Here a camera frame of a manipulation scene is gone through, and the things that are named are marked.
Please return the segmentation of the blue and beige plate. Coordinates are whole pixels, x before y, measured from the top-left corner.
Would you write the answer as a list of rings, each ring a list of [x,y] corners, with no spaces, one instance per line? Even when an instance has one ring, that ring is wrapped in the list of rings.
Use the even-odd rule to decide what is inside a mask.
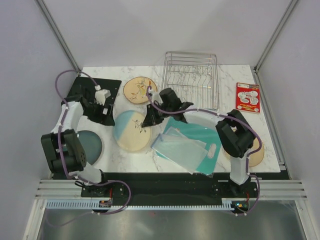
[[[117,145],[127,152],[144,149],[152,138],[150,127],[142,127],[144,116],[137,111],[127,110],[114,120],[113,137]]]

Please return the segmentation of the beige bird plate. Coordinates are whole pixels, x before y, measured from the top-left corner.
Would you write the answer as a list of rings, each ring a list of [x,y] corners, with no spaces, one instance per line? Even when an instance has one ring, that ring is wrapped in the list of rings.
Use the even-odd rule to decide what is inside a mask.
[[[157,91],[155,82],[144,76],[138,76],[129,80],[123,87],[123,94],[125,98],[133,104],[144,104],[148,102],[147,88]]]
[[[257,138],[255,138],[253,141],[253,146],[250,149],[250,151],[251,152],[256,151],[259,148],[259,146],[260,146],[259,140]],[[264,144],[262,142],[261,148],[259,149],[259,151],[256,151],[249,156],[248,166],[255,167],[255,166],[259,165],[263,161],[264,155],[265,155],[265,148],[264,148]]]

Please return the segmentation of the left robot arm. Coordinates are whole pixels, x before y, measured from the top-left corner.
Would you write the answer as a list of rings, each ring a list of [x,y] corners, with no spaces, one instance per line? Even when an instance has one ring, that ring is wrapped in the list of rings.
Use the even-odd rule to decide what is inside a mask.
[[[110,185],[103,180],[101,170],[87,163],[85,149],[76,129],[86,110],[103,110],[104,104],[111,97],[109,90],[101,89],[98,85],[95,87],[93,102],[89,102],[84,92],[63,98],[61,114],[55,127],[40,139],[52,174],[92,185],[92,191],[99,197],[109,193]]]

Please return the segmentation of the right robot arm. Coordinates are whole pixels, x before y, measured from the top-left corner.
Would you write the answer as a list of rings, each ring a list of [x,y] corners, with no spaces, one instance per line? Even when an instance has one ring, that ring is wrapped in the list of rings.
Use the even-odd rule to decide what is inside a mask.
[[[177,122],[215,130],[223,149],[230,155],[230,193],[240,197],[247,191],[249,156],[252,154],[250,149],[258,135],[240,111],[233,109],[223,115],[209,109],[196,108],[192,102],[182,102],[171,88],[154,92],[148,86],[146,97],[149,104],[141,124],[143,128],[159,125],[165,118],[171,117]]]

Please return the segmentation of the dark teal plate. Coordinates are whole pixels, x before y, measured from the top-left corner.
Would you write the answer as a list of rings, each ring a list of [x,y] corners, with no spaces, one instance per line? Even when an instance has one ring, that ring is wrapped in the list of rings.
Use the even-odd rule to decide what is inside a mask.
[[[95,132],[89,130],[81,130],[77,135],[86,154],[87,162],[93,166],[102,153],[103,143],[101,138]]]

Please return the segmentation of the black square plate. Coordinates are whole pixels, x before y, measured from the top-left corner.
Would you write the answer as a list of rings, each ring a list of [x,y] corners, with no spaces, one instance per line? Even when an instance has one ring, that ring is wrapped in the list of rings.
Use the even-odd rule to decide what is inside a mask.
[[[110,97],[105,100],[104,107],[108,108],[109,105],[113,105],[122,81],[104,78],[94,78],[94,80],[98,85],[100,85],[101,89],[110,91]],[[89,77],[78,76],[75,78],[67,97],[83,95],[89,103],[95,103],[95,92],[95,84]]]

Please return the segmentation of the clear plastic zip bag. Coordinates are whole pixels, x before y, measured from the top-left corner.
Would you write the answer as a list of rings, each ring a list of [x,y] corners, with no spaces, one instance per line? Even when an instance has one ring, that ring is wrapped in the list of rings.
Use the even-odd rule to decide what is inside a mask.
[[[190,139],[177,128],[170,127],[165,133],[160,133],[151,148],[173,163],[193,174],[208,151],[206,144],[200,140]]]

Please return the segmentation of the teal cutting board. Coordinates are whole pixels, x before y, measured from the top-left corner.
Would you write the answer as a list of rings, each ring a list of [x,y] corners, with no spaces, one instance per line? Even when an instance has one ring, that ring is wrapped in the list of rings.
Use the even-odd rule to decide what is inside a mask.
[[[195,123],[176,121],[171,117],[152,148],[159,156],[190,174],[199,172],[211,175],[221,146],[216,130]]]

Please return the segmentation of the red booklet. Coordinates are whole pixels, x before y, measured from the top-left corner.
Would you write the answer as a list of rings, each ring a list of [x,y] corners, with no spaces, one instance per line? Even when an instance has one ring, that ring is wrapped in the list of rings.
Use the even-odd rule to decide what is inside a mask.
[[[260,86],[257,84],[236,83],[235,107],[237,110],[260,113]]]

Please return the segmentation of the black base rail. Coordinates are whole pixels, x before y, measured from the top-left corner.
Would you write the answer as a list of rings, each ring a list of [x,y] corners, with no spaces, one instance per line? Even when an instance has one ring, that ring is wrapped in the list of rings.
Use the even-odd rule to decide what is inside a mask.
[[[200,173],[104,173],[105,186],[83,187],[82,197],[108,198],[123,205],[204,205],[220,204],[222,199],[250,199],[258,195],[254,181],[236,186],[226,173],[206,176]]]

